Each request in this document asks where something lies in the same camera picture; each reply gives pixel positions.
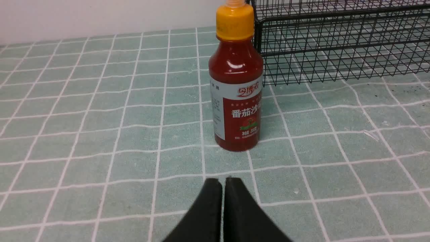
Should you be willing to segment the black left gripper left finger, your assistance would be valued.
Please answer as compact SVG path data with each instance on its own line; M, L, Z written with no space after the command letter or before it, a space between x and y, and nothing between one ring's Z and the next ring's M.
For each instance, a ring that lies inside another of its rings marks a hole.
M207 178L189 208L165 242L219 242L223 188L216 178Z

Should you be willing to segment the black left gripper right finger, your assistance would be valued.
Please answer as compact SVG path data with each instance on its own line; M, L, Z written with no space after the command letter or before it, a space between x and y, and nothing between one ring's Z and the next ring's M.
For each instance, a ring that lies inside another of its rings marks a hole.
M264 213L240 178L228 177L224 195L225 242L290 242Z

